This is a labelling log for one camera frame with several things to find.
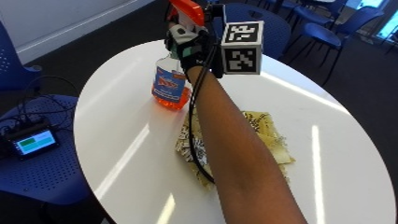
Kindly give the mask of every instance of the bottle label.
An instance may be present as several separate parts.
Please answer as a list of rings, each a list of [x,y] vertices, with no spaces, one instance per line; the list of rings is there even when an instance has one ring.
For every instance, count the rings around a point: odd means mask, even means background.
[[[179,102],[185,86],[185,74],[171,70],[165,71],[157,67],[157,74],[153,83],[151,94],[173,103]]]

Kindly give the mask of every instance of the small screen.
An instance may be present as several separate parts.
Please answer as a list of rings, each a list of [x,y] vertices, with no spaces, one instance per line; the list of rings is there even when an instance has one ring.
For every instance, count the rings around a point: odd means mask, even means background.
[[[29,153],[42,149],[43,147],[55,144],[50,130],[42,130],[31,136],[13,142],[14,148],[19,155],[25,156]]]

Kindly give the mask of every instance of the hand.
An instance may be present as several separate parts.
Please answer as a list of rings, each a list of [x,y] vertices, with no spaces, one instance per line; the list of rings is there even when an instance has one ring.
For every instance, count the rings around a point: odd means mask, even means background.
[[[203,66],[209,55],[209,35],[201,30],[198,34],[186,30],[181,25],[170,22],[167,32],[166,47],[170,50],[173,45],[177,46],[177,54],[181,62],[183,73],[194,66]]]

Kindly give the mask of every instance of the white round table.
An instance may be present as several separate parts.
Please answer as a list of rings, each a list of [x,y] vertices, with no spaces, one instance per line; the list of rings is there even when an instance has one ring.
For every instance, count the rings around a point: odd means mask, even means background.
[[[85,84],[74,141],[87,184],[117,223],[223,223],[218,194],[174,151],[186,114],[150,94],[162,41],[125,50]],[[295,163],[290,187],[308,223],[394,223],[386,166],[332,97],[288,66],[262,57],[260,76],[219,80],[240,110],[268,112]]]

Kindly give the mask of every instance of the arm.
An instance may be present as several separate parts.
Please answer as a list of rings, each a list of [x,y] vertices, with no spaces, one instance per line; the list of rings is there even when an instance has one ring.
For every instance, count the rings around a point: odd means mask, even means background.
[[[187,70],[193,84],[199,69]],[[274,157],[210,73],[197,111],[226,222],[306,223]]]

